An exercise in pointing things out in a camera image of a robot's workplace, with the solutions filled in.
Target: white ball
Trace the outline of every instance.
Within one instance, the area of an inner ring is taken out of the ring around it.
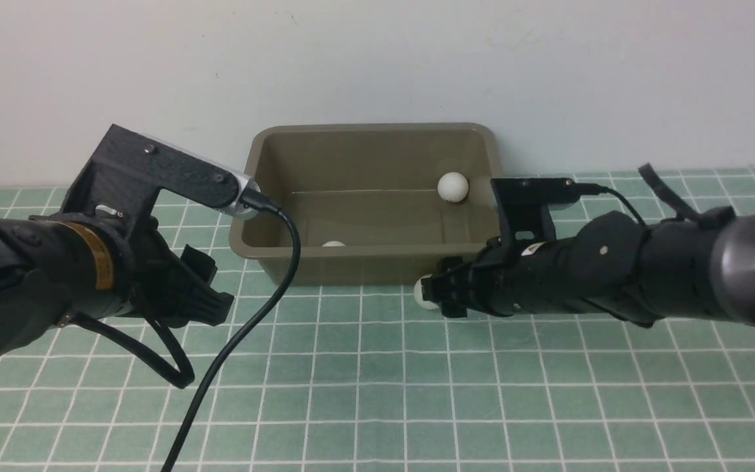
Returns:
[[[434,302],[425,301],[425,297],[423,296],[423,293],[421,291],[421,279],[417,280],[416,286],[413,287],[413,298],[416,299],[416,303],[419,304],[419,307],[422,307],[425,310],[438,310],[438,305],[436,305]]]
[[[468,179],[458,172],[449,172],[438,179],[438,196],[450,203],[459,203],[468,195]]]

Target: white grout line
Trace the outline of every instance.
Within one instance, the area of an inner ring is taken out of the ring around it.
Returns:
[[[742,397],[744,398],[744,401],[747,405],[747,409],[750,410],[750,414],[753,417],[753,420],[755,421],[755,408],[753,407],[752,401],[750,401],[749,395],[747,395],[747,390],[745,389],[745,386],[742,384],[742,379],[739,378],[739,373],[736,370],[736,366],[733,364],[733,361],[730,358],[730,355],[727,352],[727,349],[724,347],[722,336],[721,334],[718,333],[715,322],[710,322],[709,325],[710,325],[710,329],[712,329],[713,333],[716,335],[716,340],[718,341],[718,345],[722,347],[723,355],[727,359],[727,365],[728,367],[730,367],[730,371],[733,374],[733,378],[735,378],[736,382],[738,382],[739,391],[742,391]]]
[[[534,333],[535,342],[537,343],[537,346],[540,347],[540,335],[537,331],[537,325],[534,323],[534,315],[530,315],[530,319],[532,319],[533,321],[532,332]],[[567,464],[566,462],[564,462],[564,443],[561,442],[561,432],[558,430],[558,424],[555,420],[555,409],[552,406],[552,392],[549,389],[553,385],[553,383],[549,383],[549,377],[546,373],[546,365],[543,364],[543,356],[537,355],[537,358],[540,359],[540,371],[543,375],[543,383],[541,385],[546,388],[546,401],[549,403],[549,415],[551,415],[553,428],[555,430],[555,442],[558,443],[558,462],[560,462],[561,468],[564,470],[564,472],[567,472]]]
[[[320,339],[320,315],[322,313],[322,286],[320,286],[320,293],[319,293],[319,299],[317,301],[317,328],[314,329],[314,349],[313,353],[311,355],[311,379],[309,379],[308,383],[308,407],[306,414],[306,421],[305,421],[305,440],[302,442],[302,467],[301,472],[305,472],[305,463],[308,460],[308,434],[309,434],[309,424],[308,421],[311,421],[311,407],[313,406],[313,395],[314,395],[314,376],[317,374],[317,344]]]

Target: brown plastic bin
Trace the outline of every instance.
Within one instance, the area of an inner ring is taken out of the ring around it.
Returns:
[[[474,123],[270,128],[255,137],[244,171],[296,221],[297,285],[410,284],[499,233],[488,181],[503,173],[497,144]],[[438,197],[450,171],[471,183],[462,203]],[[345,246],[322,247],[332,240]],[[281,282],[290,262],[281,221],[234,220],[229,241]]]

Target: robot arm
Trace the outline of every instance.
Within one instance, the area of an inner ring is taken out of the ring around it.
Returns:
[[[737,217],[731,207],[700,214],[648,165],[640,174],[675,218],[646,226],[609,212],[567,239],[555,238],[549,205],[616,192],[570,179],[492,180],[501,236],[474,260],[441,261],[422,280],[423,299],[446,317],[470,308],[500,317],[607,313],[638,326],[663,317],[755,326],[755,215]]]

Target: black cable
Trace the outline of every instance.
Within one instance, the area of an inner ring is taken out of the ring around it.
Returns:
[[[290,219],[290,217],[288,217],[279,206],[276,206],[275,203],[272,203],[269,198],[265,197],[260,192],[246,189],[243,191],[241,201],[258,211],[273,213],[273,215],[281,218],[281,220],[287,225],[288,231],[290,231],[290,238],[293,239],[293,256],[290,259],[290,267],[288,267],[281,285],[276,289],[273,295],[270,296],[270,299],[267,300],[263,307],[261,307],[257,313],[252,315],[251,319],[244,323],[244,325],[237,330],[236,334],[231,337],[228,343],[223,346],[223,349],[221,349],[218,356],[212,361],[212,365],[209,366],[206,374],[200,380],[200,386],[197,388],[197,392],[195,392],[194,398],[191,400],[191,405],[188,407],[188,412],[185,413],[185,418],[183,418],[182,423],[180,424],[180,430],[176,434],[176,439],[174,439],[174,444],[171,446],[170,452],[168,452],[168,458],[162,466],[162,472],[170,472],[170,470],[174,468],[177,457],[180,456],[182,446],[185,444],[189,431],[191,431],[191,424],[194,422],[194,418],[197,416],[197,412],[200,410],[200,406],[203,403],[203,398],[206,396],[209,387],[212,386],[212,382],[215,380],[218,371],[229,358],[230,353],[235,350],[237,344],[239,344],[240,341],[243,341],[243,338],[245,338],[246,335],[248,335],[249,332],[252,331],[252,329],[255,328],[255,326],[257,326],[268,313],[270,313],[271,310],[273,310],[276,303],[281,300],[285,290],[290,286],[290,282],[293,281],[294,276],[296,276],[296,270],[299,268],[302,244],[299,239],[299,231],[296,229],[294,221]]]
[[[634,216],[634,219],[637,220],[637,223],[639,223],[640,226],[648,227],[648,225],[645,224],[645,220],[642,219],[642,216],[639,214],[639,212],[636,209],[634,209],[634,206],[630,203],[630,201],[626,197],[623,196],[623,194],[619,193],[618,191],[613,190],[609,186],[605,187],[605,193],[609,193],[612,196],[617,197],[623,203],[623,205],[625,205],[625,207],[629,210],[629,212],[631,212],[631,214]]]

